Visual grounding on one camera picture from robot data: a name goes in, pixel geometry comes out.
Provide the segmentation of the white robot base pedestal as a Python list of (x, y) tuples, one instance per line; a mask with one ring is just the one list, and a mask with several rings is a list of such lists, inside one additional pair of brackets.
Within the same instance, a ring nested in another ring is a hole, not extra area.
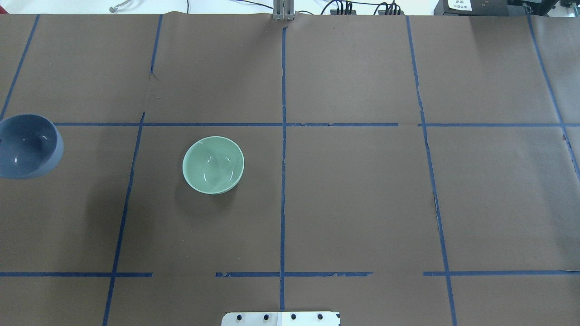
[(231, 312), (224, 314), (222, 326), (340, 326), (339, 312)]

